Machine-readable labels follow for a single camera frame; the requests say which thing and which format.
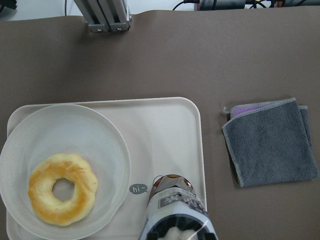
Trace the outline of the white round plate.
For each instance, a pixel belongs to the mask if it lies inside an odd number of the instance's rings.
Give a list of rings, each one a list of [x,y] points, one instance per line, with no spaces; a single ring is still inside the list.
[[[28,196],[32,171],[53,154],[81,156],[98,179],[93,209],[69,226],[41,220]],[[76,104],[54,104],[26,117],[0,155],[0,194],[7,211],[21,227],[47,240],[79,240],[101,230],[124,202],[130,178],[130,155],[118,129],[97,111]]]

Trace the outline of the cream rabbit tray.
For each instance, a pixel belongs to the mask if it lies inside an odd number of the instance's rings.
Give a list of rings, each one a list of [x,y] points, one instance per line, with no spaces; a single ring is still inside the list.
[[[61,104],[18,108],[8,120],[7,137],[34,112]],[[106,117],[122,135],[131,166],[127,195],[111,221],[80,240],[139,239],[146,222],[150,191],[158,176],[183,176],[191,182],[202,203],[207,202],[201,118],[192,101],[183,97],[163,97],[66,104],[87,107]],[[11,240],[46,240],[20,226],[8,210],[6,230]]]

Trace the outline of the glazed donut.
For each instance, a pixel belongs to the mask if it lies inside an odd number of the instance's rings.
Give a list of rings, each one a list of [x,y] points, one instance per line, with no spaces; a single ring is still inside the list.
[[[69,226],[92,210],[98,178],[90,164],[75,153],[49,156],[32,171],[28,196],[35,214],[44,222]]]

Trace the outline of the aluminium frame post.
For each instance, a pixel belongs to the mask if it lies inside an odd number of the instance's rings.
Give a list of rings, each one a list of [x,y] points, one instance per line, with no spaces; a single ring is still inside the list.
[[[126,0],[76,0],[75,4],[93,33],[124,32],[131,27]]]

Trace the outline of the grey folded cloth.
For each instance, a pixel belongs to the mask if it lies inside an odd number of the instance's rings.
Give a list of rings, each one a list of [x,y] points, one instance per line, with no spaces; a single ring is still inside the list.
[[[242,188],[319,177],[309,110],[295,98],[236,105],[222,132]]]

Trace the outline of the dark tea bottle white cap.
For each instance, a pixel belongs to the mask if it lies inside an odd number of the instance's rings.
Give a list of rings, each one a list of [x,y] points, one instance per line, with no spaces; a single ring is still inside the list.
[[[218,236],[192,184],[177,174],[152,185],[141,240],[217,240]]]

